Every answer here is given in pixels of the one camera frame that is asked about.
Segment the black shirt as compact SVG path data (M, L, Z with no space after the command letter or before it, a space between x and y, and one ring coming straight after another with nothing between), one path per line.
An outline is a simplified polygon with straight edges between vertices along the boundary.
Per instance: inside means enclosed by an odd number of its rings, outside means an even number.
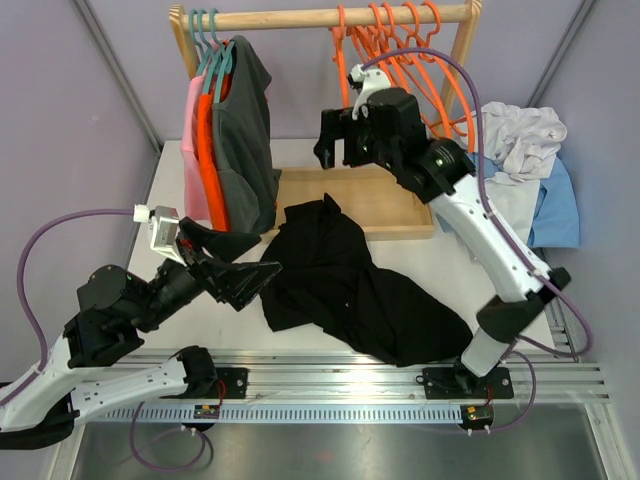
M313 324L397 367L457 357L472 340L456 312L374 264L363 229L331 196L286 208L262 258L282 266L260 294L274 332Z

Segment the orange hanger of black shirt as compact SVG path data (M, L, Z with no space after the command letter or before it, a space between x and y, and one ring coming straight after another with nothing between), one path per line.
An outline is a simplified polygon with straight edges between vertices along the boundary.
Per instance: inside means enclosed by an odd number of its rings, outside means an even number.
M340 97L343 108L347 108L350 105L349 101L349 82L346 70L346 62L344 56L343 42L346 37L346 17L345 9L343 5L337 6L338 12L338 25L330 27L331 38L334 47L334 54L332 57L333 62L336 65L339 79Z

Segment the orange hanger of white shirt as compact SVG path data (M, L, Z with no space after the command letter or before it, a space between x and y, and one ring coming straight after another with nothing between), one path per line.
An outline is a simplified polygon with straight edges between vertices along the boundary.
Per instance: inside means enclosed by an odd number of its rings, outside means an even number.
M387 2L382 8L387 12L390 24L383 24L379 13L379 6L369 3L368 8L373 12L374 25L356 26L352 30L351 39L363 63L384 53L402 47L402 43L395 34L395 18L392 7ZM381 69L390 79L392 87L400 87L407 93L412 93L418 82L411 71L413 59L410 55L397 55L377 62L375 67Z

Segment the white shirt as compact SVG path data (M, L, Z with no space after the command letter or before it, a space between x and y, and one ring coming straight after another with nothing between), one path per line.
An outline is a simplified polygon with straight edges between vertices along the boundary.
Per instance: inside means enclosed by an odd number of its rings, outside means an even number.
M540 183L567 136L555 110L489 102L481 108L484 157L498 168L485 180L487 195L522 241L527 241Z

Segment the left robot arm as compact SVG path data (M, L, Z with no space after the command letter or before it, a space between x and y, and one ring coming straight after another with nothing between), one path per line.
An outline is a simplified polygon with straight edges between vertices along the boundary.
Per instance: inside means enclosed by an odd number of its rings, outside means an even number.
M277 262L239 262L260 238L207 229L158 209L148 219L149 246L162 255L145 281L105 265L77 290L78 313L41 361L1 387L1 447L37 450L117 408L153 398L197 399L224 394L212 356L187 346L165 362L112 380L97 373L142 347L142 334L206 293L237 311L277 275Z

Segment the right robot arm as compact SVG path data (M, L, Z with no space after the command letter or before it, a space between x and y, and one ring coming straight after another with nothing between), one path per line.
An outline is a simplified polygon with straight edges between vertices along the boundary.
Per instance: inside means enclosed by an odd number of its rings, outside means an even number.
M453 366L443 390L457 398L484 390L520 334L571 277L551 268L517 237L486 195L476 165L453 140L431 139L417 99L401 88L363 92L352 107L326 109L313 148L324 169L335 165L344 143L344 165L376 164L440 215L480 262L496 291L476 314L478 329Z

